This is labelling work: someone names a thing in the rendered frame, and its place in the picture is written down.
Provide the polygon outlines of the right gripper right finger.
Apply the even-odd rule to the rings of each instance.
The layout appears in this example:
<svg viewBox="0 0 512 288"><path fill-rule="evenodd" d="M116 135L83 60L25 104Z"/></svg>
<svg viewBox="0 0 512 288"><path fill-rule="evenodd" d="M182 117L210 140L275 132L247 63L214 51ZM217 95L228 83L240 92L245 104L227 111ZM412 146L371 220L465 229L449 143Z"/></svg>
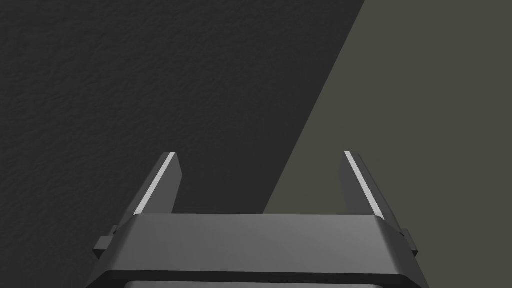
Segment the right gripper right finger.
<svg viewBox="0 0 512 288"><path fill-rule="evenodd" d="M350 215L380 217L398 232L402 231L389 203L358 152L343 153L338 177Z"/></svg>

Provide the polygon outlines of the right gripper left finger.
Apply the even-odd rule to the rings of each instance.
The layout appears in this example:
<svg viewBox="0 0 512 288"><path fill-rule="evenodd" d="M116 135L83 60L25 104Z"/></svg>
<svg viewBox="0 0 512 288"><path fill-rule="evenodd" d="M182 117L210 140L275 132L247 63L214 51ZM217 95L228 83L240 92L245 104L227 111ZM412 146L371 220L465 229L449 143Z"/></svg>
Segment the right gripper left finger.
<svg viewBox="0 0 512 288"><path fill-rule="evenodd" d="M119 227L137 214L172 213L182 176L177 153L163 153L134 195L121 218Z"/></svg>

